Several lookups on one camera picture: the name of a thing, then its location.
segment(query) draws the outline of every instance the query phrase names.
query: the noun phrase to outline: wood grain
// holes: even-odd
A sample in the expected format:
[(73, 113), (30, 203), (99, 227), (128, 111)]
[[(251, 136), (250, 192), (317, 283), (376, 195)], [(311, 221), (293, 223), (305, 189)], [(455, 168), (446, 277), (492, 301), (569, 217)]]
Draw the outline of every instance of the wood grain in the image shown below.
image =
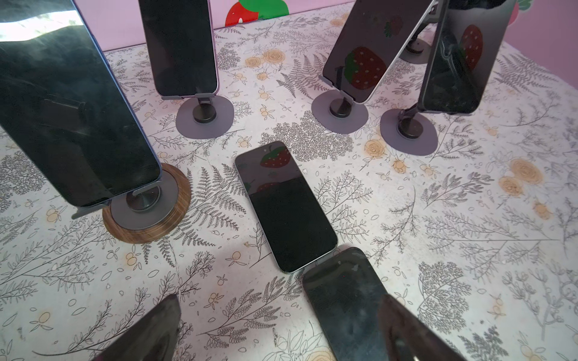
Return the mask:
[(179, 195), (175, 208), (173, 208), (173, 210), (159, 223), (141, 230), (122, 228), (116, 224), (112, 218), (110, 207), (104, 208), (102, 210), (102, 218), (106, 229), (115, 238), (123, 242), (135, 244), (156, 241), (172, 231), (183, 219), (188, 210), (188, 206), (191, 203), (191, 185), (188, 182), (187, 177), (178, 168), (167, 163), (162, 163), (161, 166), (163, 170), (169, 172), (177, 181)]

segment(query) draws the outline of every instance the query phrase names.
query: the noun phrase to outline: phone screen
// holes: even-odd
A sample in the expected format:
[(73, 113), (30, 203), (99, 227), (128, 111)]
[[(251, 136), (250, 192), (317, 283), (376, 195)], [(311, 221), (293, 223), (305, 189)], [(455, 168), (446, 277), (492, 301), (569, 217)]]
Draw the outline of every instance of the phone screen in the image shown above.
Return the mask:
[(73, 206), (97, 204), (160, 176), (70, 0), (0, 2), (0, 125)]
[(323, 76), (357, 103), (369, 99), (432, 3), (357, 0), (323, 67)]
[(208, 0), (139, 0), (154, 85), (162, 96), (217, 91)]
[(337, 235), (285, 144), (240, 154), (235, 166), (282, 271), (296, 271), (335, 248)]
[(363, 251), (348, 248), (307, 271), (303, 288), (337, 360), (388, 359), (377, 320), (387, 291)]
[(419, 108), (473, 113), (480, 105), (516, 0), (448, 0)]

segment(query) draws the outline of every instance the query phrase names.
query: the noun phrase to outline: black smartphone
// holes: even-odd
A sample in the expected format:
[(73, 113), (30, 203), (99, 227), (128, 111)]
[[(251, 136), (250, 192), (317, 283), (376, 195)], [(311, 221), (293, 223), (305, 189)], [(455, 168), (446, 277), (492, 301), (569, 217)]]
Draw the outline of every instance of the black smartphone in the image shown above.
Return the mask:
[(516, 0), (447, 0), (425, 71), (420, 111), (470, 114), (480, 105)]
[(303, 289), (338, 361), (388, 360), (377, 311), (387, 291), (359, 248), (303, 275)]
[(71, 0), (4, 0), (0, 23), (20, 29), (0, 34), (0, 125), (68, 203), (92, 206), (159, 178), (158, 159)]
[(235, 166), (281, 271), (297, 271), (335, 248), (337, 235), (285, 144), (240, 154)]
[(357, 103), (367, 101), (433, 2), (357, 0), (323, 67), (323, 76)]
[(208, 0), (139, 0), (154, 85), (162, 96), (216, 93)]

